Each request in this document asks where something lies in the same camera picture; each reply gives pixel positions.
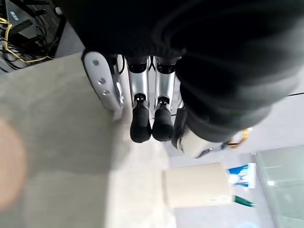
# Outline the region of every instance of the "wire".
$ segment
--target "wire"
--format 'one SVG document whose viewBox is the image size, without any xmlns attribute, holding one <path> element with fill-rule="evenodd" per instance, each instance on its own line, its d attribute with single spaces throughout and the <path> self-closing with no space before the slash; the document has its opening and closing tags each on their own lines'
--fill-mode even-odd
<svg viewBox="0 0 304 228">
<path fill-rule="evenodd" d="M 43 26 L 43 29 L 44 29 L 43 34 L 45 34 L 45 36 L 47 36 L 48 30 L 47 30 L 45 23 L 43 22 L 43 19 L 40 16 L 37 16 L 36 18 L 39 19 L 39 21 L 41 22 L 40 24 Z"/>
<path fill-rule="evenodd" d="M 5 31 L 5 36 L 4 36 L 4 48 L 5 48 L 5 50 L 8 51 L 14 57 L 18 58 L 21 62 L 23 62 L 23 63 L 34 63 L 34 62 L 42 61 L 42 60 L 47 59 L 47 58 L 53 59 L 50 56 L 45 56 L 45 57 L 41 57 L 41 58 L 37 58 L 37 59 L 33 59 L 33 60 L 24 60 L 22 57 L 18 56 L 16 53 L 11 51 L 8 47 L 8 45 L 9 45 L 9 32 L 10 32 L 10 29 L 12 27 L 12 24 L 8 23 L 3 18 L 0 18 L 0 23 L 8 25 L 7 28 L 6 28 L 6 31 Z"/>
<path fill-rule="evenodd" d="M 2 71 L 4 71 L 5 73 L 8 73 L 8 71 L 7 71 L 6 69 L 3 69 L 2 67 L 0 67 L 0 69 L 1 69 Z"/>
<path fill-rule="evenodd" d="M 123 73 L 123 71 L 124 71 L 124 65 L 125 65 L 125 63 L 124 63 L 124 56 L 122 56 L 122 58 L 123 58 L 123 68 L 122 68 L 121 71 L 119 71 L 119 74 L 120 74 L 120 75 Z"/>
</svg>

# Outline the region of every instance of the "black rubber foot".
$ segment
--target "black rubber foot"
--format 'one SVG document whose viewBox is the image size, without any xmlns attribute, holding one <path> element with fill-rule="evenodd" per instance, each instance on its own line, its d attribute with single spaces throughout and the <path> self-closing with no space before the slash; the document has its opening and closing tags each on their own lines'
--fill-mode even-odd
<svg viewBox="0 0 304 228">
<path fill-rule="evenodd" d="M 138 103 L 133 109 L 130 136 L 131 139 L 137 143 L 143 143 L 151 137 L 149 109 L 143 103 Z"/>
<path fill-rule="evenodd" d="M 161 142 L 169 141 L 173 136 L 173 133 L 174 128 L 171 121 L 171 112 L 162 105 L 155 112 L 155 120 L 152 129 L 153 138 Z"/>
</svg>

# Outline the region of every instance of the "black cable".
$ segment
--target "black cable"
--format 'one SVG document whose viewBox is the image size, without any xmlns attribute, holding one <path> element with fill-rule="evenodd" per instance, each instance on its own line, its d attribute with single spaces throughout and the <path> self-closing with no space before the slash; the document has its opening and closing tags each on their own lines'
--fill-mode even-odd
<svg viewBox="0 0 304 228">
<path fill-rule="evenodd" d="M 42 19 L 40 16 L 37 16 L 36 18 L 39 19 L 39 21 L 41 22 L 40 24 L 43 26 L 43 29 L 44 29 L 44 33 L 43 33 L 43 34 L 45 34 L 45 36 L 47 36 L 47 34 L 48 34 L 48 33 L 47 33 L 47 27 L 46 27 L 46 25 L 45 25 L 43 19 Z"/>
<path fill-rule="evenodd" d="M 13 70 L 19 70 L 19 69 L 23 69 L 23 67 L 19 67 L 19 66 L 16 66 L 15 64 L 13 64 L 11 62 L 10 59 L 8 59 L 8 57 L 6 56 L 8 53 L 6 52 L 5 48 L 3 47 L 3 59 L 5 60 L 6 64 L 12 68 Z"/>
<path fill-rule="evenodd" d="M 121 71 L 119 71 L 119 74 L 121 75 L 122 74 L 122 72 L 124 71 L 124 65 L 125 65 L 125 63 L 124 63 L 124 56 L 122 56 L 122 58 L 123 58 L 123 68 L 122 68 L 122 70 Z"/>
<path fill-rule="evenodd" d="M 297 96 L 297 95 L 302 95 L 302 94 L 304 94 L 304 93 L 290 94 L 290 95 L 288 95 L 288 96 Z"/>
<path fill-rule="evenodd" d="M 1 69 L 2 71 L 4 71 L 5 73 L 8 73 L 8 71 L 7 71 L 6 69 L 3 69 L 2 67 L 0 67 L 0 69 Z"/>
</svg>

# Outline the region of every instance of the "toothpaste tube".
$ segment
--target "toothpaste tube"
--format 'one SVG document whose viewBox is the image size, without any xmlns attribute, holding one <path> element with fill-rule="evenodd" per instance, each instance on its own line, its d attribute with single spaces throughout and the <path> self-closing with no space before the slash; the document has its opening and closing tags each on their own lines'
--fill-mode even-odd
<svg viewBox="0 0 304 228">
<path fill-rule="evenodd" d="M 229 183 L 253 189 L 256 186 L 256 169 L 255 163 L 229 169 Z"/>
</svg>

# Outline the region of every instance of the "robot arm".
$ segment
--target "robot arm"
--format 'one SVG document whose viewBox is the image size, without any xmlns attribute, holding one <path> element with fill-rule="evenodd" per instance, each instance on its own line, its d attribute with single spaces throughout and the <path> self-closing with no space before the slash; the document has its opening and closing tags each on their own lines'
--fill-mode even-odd
<svg viewBox="0 0 304 228">
<path fill-rule="evenodd" d="M 262 121 L 272 104 L 295 87 L 304 62 L 303 0 L 58 3 L 85 47 L 108 63 L 106 75 L 113 83 L 106 88 L 91 76 L 84 57 L 98 96 L 104 91 L 113 95 L 102 101 L 109 111 L 122 108 L 117 61 L 111 57 L 126 56 L 133 102 L 131 138 L 138 143 L 151 134 L 159 141 L 171 139 L 194 157 Z M 148 56 L 157 62 L 152 129 Z M 169 115 L 174 74 L 182 101 L 173 127 Z"/>
</svg>

